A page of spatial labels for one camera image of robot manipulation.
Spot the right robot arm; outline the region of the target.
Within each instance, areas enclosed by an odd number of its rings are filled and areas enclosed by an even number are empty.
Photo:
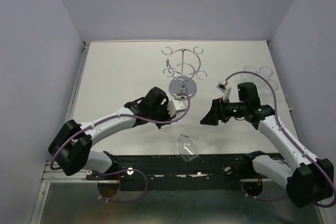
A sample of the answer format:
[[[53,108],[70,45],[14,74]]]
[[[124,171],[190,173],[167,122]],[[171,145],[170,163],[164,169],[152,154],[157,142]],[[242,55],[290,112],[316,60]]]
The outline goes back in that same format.
[[[217,126],[230,118],[242,118],[264,135],[285,160],[282,164],[261,151],[247,154],[247,161],[241,165],[246,177],[257,174],[268,177],[284,188],[291,202],[299,208],[333,197],[333,164],[311,153],[287,130],[271,106],[260,103],[255,84],[245,82],[237,86],[238,102],[230,102],[231,88],[227,82],[217,87],[223,96],[212,100],[211,109],[200,124]]]

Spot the clear wine glass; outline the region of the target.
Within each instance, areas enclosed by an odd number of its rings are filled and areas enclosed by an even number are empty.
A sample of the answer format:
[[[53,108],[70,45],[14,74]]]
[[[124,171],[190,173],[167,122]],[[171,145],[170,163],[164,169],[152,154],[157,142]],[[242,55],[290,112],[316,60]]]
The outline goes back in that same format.
[[[256,76],[251,74],[251,72],[257,73],[257,69],[252,65],[247,65],[244,67],[243,71],[244,73],[240,74],[239,83],[244,83],[244,82],[255,83]]]

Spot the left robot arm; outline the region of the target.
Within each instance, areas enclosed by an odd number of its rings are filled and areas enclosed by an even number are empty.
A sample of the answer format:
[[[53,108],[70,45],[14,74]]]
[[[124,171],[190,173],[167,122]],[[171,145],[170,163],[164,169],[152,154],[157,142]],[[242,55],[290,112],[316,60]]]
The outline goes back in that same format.
[[[154,87],[146,96],[127,102],[100,119],[85,123],[67,121],[48,147],[48,153],[67,176],[88,169],[98,171],[104,179],[112,179],[117,171],[112,156],[91,148],[115,133],[151,121],[158,128],[170,124],[179,108],[182,108],[180,102],[170,100],[163,90]]]

